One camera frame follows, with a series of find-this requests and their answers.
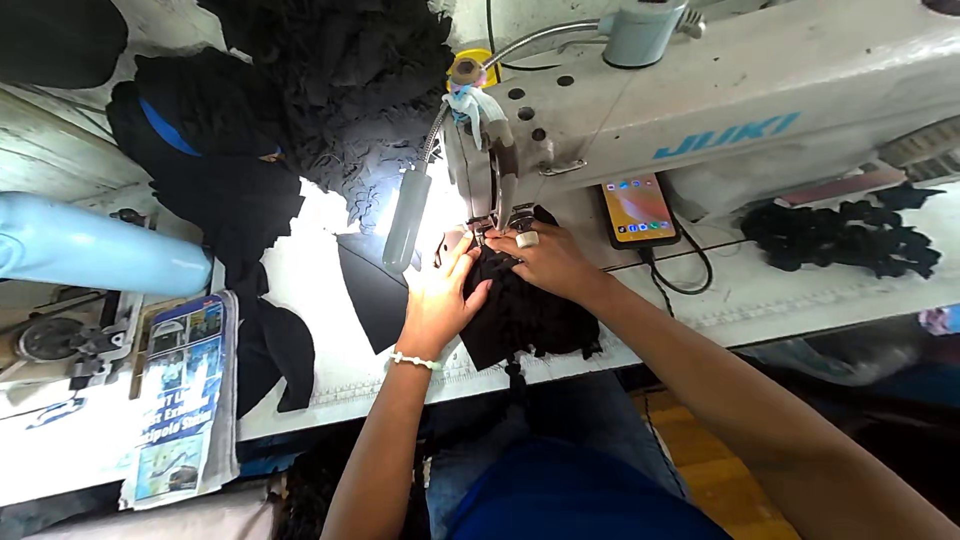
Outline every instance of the light blue bottle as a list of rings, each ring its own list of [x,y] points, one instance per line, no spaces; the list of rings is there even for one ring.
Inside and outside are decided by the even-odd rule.
[[[188,296],[210,280],[200,246],[33,193],[0,191],[0,278]]]

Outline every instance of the juki logo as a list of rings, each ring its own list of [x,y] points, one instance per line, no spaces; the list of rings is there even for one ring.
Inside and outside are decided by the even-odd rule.
[[[735,144],[748,138],[763,138],[766,136],[776,135],[789,128],[790,124],[792,124],[793,121],[799,116],[799,112],[791,112],[789,114],[782,114],[780,116],[767,118],[766,120],[748,122],[742,126],[733,126],[731,128],[727,128],[718,137],[714,137],[716,132],[704,132],[696,135],[688,135],[684,139],[684,142],[680,143],[680,146],[678,146],[676,150],[660,148],[656,154],[654,154],[654,160],[673,158],[674,156],[681,156],[683,154],[696,152],[698,150],[706,150],[707,148],[716,148],[725,144]],[[773,131],[767,133],[767,130],[771,127],[773,128]]]

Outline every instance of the person's left hand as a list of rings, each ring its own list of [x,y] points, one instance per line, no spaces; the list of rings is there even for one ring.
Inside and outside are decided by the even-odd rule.
[[[464,281],[473,262],[480,257],[480,248],[470,247],[473,236],[463,239],[440,268],[424,267],[420,272],[403,274],[410,287],[407,318],[396,342],[396,351],[404,356],[436,360],[440,352],[473,318],[487,301],[491,280],[477,285],[464,300]]]

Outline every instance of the hand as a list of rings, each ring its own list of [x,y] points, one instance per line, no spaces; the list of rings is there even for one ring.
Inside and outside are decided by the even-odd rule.
[[[403,274],[410,297],[396,350],[404,356],[436,360],[487,301],[491,280],[480,282],[464,300],[464,281],[473,262],[480,257],[480,248],[469,248],[472,240],[472,234],[465,234],[439,269],[424,267],[421,272],[408,270]]]
[[[589,263],[566,229],[539,221],[531,228],[537,232],[540,244],[520,249],[516,246],[516,231],[500,234],[487,231],[487,245],[498,252],[507,252],[523,262],[514,266],[514,272],[525,281],[545,291],[573,302],[582,303],[591,286],[602,282],[606,274]]]

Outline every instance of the tiled floor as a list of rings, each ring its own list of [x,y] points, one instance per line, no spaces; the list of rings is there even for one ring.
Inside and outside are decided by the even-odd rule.
[[[735,540],[799,540],[759,484],[719,439],[669,392],[650,394],[650,417],[694,502]],[[643,413],[643,398],[634,397]]]

